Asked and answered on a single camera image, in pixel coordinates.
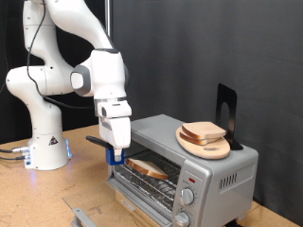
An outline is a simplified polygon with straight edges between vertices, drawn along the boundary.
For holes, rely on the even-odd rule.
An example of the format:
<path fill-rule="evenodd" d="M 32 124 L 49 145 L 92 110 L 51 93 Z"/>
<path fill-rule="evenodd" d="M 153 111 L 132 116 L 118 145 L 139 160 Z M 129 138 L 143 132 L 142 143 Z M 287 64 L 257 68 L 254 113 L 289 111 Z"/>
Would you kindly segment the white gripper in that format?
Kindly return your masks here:
<path fill-rule="evenodd" d="M 129 117 L 98 119 L 100 137 L 112 145 L 116 162 L 122 160 L 122 148 L 131 144 L 131 121 Z"/>

